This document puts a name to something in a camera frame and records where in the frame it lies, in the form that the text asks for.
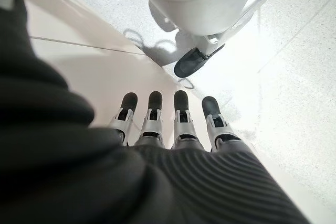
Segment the left robot hand dark glove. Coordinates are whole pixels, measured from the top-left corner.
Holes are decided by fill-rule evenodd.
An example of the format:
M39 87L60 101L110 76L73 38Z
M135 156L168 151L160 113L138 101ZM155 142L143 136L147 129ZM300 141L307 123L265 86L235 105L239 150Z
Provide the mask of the left robot hand dark glove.
M191 129L187 94L174 95L174 145L148 124L133 146L125 95L110 127L90 127L92 106L34 53L24 0L1 0L1 223L307 223L214 97L202 108L211 142Z

